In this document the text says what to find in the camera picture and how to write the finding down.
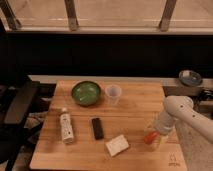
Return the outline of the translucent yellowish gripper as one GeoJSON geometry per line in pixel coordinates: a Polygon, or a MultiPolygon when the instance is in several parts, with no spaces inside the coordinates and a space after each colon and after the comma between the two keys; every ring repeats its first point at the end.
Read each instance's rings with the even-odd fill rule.
{"type": "MultiPolygon", "coordinates": [[[[145,136],[147,134],[149,134],[150,132],[153,132],[153,131],[157,131],[157,130],[153,127],[148,127],[147,130],[146,130],[145,136]]],[[[147,145],[149,145],[151,148],[159,148],[162,143],[165,143],[167,141],[167,139],[168,139],[168,136],[162,135],[162,134],[159,133],[158,140],[155,143],[147,144],[147,145]]]]}

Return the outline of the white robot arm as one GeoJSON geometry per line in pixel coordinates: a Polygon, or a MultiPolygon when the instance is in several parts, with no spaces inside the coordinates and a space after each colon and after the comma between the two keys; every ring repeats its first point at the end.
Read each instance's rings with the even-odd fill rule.
{"type": "Polygon", "coordinates": [[[159,136],[167,136],[175,121],[182,120],[213,144],[213,121],[193,107],[193,100],[188,96],[167,96],[163,101],[163,110],[154,118],[152,130],[145,135],[144,142],[150,145],[159,136]]]}

